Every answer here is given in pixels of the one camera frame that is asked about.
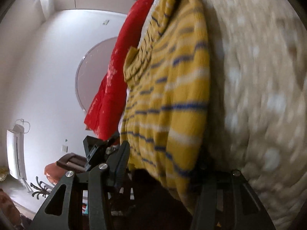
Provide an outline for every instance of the red garment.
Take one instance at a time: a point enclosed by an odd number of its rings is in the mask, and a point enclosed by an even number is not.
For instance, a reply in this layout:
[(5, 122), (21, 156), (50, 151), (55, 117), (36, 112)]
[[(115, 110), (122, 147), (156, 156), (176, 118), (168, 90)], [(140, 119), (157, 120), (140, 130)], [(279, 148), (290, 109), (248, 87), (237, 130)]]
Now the red garment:
[(127, 84), (123, 66), (130, 47), (137, 47), (147, 14), (154, 0), (137, 0), (119, 32), (109, 68), (103, 78), (84, 123), (98, 138), (107, 140), (117, 131), (126, 103)]

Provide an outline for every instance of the wall outlet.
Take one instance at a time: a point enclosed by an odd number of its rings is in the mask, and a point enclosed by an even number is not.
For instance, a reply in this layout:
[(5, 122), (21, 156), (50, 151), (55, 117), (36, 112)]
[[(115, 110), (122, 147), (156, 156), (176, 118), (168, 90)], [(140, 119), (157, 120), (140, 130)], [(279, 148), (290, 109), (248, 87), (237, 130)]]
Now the wall outlet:
[(66, 152), (68, 151), (68, 146), (66, 145), (62, 145), (62, 152)]

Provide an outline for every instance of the silver screw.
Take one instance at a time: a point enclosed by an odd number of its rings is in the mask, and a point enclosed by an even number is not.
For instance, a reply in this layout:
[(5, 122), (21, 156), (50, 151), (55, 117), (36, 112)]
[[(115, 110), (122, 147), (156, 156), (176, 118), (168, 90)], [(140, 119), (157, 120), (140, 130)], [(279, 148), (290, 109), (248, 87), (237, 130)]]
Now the silver screw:
[(240, 175), (241, 175), (241, 172), (240, 172), (239, 170), (233, 170), (233, 171), (232, 171), (232, 174), (233, 174), (234, 176), (240, 176)]
[(74, 175), (74, 172), (73, 171), (67, 171), (66, 172), (66, 174), (65, 174), (65, 176), (67, 176), (67, 177), (71, 177), (71, 176), (73, 176)]
[(107, 167), (108, 167), (108, 165), (106, 164), (106, 163), (101, 163), (101, 164), (99, 164), (99, 169), (101, 169), (101, 170), (105, 170)]

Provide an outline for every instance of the air conditioner unit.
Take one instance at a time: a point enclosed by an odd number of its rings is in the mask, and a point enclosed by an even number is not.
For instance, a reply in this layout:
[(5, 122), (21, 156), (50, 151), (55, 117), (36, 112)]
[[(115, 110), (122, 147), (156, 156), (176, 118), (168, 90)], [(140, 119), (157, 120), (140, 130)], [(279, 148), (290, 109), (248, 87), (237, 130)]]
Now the air conditioner unit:
[(14, 178), (26, 179), (26, 169), (23, 152), (24, 127), (19, 124), (13, 130), (7, 130), (7, 160), (10, 174)]

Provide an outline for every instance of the yellow garment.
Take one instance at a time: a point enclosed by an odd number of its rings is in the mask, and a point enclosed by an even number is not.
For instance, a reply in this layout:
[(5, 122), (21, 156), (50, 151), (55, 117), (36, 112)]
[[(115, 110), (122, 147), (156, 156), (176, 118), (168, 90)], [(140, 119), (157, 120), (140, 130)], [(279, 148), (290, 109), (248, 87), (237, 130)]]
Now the yellow garment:
[(200, 0), (161, 0), (124, 65), (130, 94), (120, 136), (130, 143), (130, 167), (146, 169), (190, 211), (209, 99), (207, 38)]

